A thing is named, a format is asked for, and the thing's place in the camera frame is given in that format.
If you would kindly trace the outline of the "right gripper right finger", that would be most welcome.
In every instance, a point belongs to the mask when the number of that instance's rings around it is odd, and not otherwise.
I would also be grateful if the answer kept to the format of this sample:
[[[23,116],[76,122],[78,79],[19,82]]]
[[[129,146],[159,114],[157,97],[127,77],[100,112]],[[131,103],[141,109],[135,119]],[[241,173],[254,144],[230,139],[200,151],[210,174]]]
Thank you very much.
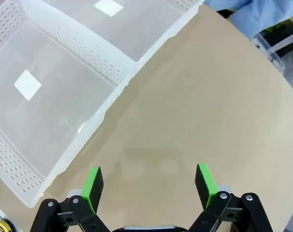
[[[190,232],[215,232],[222,222],[230,222],[231,232],[273,231],[257,194],[241,197],[219,190],[207,164],[196,168],[195,185],[203,211],[188,229]]]

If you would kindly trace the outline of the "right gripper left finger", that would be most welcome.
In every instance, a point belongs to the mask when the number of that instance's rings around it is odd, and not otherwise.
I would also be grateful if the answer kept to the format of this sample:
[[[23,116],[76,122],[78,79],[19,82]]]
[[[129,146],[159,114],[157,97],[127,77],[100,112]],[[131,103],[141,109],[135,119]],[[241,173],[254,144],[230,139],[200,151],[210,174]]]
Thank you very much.
[[[55,199],[41,202],[30,230],[66,232],[71,226],[79,226],[83,232],[108,232],[97,215],[103,185],[101,168],[92,167],[80,194],[62,202]]]

